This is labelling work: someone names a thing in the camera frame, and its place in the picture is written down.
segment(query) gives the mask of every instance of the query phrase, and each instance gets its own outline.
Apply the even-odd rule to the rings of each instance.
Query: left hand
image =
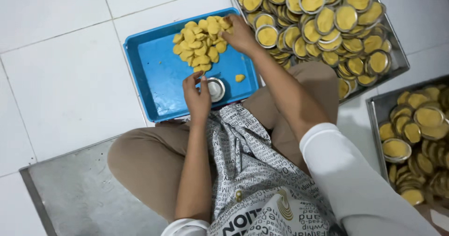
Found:
[[[203,71],[198,71],[189,75],[182,82],[182,88],[184,90],[185,103],[191,116],[190,122],[192,125],[205,126],[212,102],[206,76],[199,79],[202,74]],[[195,85],[199,84],[200,81],[201,91],[199,91],[199,88],[195,88]]]

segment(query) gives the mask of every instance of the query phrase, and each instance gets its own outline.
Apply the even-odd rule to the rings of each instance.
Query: metal sheet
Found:
[[[376,143],[377,154],[379,157],[379,164],[382,177],[390,182],[388,179],[387,165],[384,159],[384,152],[382,151],[382,142],[379,135],[379,124],[388,121],[390,112],[397,104],[397,98],[404,91],[414,91],[422,89],[431,84],[447,84],[449,85],[449,76],[443,76],[437,79],[431,79],[422,83],[414,84],[402,89],[391,91],[382,95],[375,96],[366,101],[368,105],[369,119],[371,120],[371,129]]]
[[[35,203],[42,221],[47,214],[56,235],[159,236],[168,225],[112,176],[106,158],[114,140],[22,170],[24,178],[31,176],[29,190],[32,184],[37,190],[30,192],[33,201],[42,200]]]
[[[240,8],[240,6],[238,5],[240,13],[243,14],[244,12],[242,11],[242,9]],[[402,46],[397,38],[396,33],[393,30],[393,27],[391,26],[390,20],[388,19],[388,15],[385,15],[383,20],[382,20],[382,24],[390,31],[388,33],[388,39],[391,42],[392,45],[392,50],[391,50],[391,71],[382,76],[381,78],[378,79],[378,81],[376,82],[376,84],[374,84],[371,87],[362,87],[362,86],[358,86],[358,90],[353,92],[351,95],[349,95],[347,98],[345,98],[344,100],[340,101],[340,105],[362,95],[363,93],[372,90],[374,88],[376,88],[377,86],[395,78],[396,76],[399,76],[400,74],[406,72],[407,70],[410,69],[410,64],[409,61],[407,60],[407,57],[404,53],[404,50],[402,49]]]

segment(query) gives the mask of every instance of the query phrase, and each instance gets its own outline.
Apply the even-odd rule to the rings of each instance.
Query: person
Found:
[[[242,17],[227,20],[222,38],[266,86],[211,112],[196,72],[182,84],[190,122],[129,131],[109,151],[115,178],[171,223],[163,235],[438,235],[336,127],[335,72],[285,71]]]

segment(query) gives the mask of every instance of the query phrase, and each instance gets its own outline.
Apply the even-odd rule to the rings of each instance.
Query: stainless steel tray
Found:
[[[410,85],[402,89],[398,89],[382,95],[375,96],[366,101],[366,103],[368,104],[368,113],[369,118],[371,120],[371,128],[373,130],[376,150],[379,158],[381,175],[383,178],[385,178],[387,182],[390,181],[388,180],[387,165],[385,163],[384,153],[382,151],[382,142],[380,141],[379,124],[388,121],[388,119],[390,118],[389,117],[390,111],[393,109],[393,107],[396,106],[397,98],[399,97],[399,95],[401,95],[402,92],[406,90],[408,91],[419,90],[430,84],[449,85],[449,76],[443,76],[440,78],[427,80],[418,84]]]
[[[244,12],[242,11],[242,9],[239,6],[239,2],[237,0],[232,0],[232,2],[235,4],[237,4],[236,6],[238,6],[238,9],[240,11],[241,14],[244,14]],[[362,95],[363,93],[372,90],[374,88],[376,88],[377,86],[385,83],[386,81],[389,81],[393,78],[395,78],[396,76],[406,72],[407,70],[410,69],[410,65],[409,65],[409,61],[407,60],[406,54],[404,53],[404,50],[402,49],[402,46],[397,38],[396,33],[393,30],[393,27],[391,26],[390,20],[388,19],[388,15],[384,16],[384,19],[382,21],[382,24],[390,31],[388,34],[388,39],[391,42],[392,45],[392,50],[391,50],[391,59],[392,59],[392,63],[391,63],[391,71],[382,76],[373,86],[371,87],[362,87],[362,86],[358,86],[358,90],[353,92],[351,95],[349,95],[347,98],[345,98],[344,100],[340,101],[340,105],[343,103],[346,103],[360,95]]]

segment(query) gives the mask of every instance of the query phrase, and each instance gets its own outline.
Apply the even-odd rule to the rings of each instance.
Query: beige pants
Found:
[[[335,124],[339,104],[335,72],[320,62],[301,63],[289,72],[323,106]],[[308,172],[299,144],[268,89],[257,90],[243,106],[271,131],[273,149]],[[108,165],[116,179],[169,222],[174,219],[188,130],[188,123],[131,130],[114,142],[108,155]]]

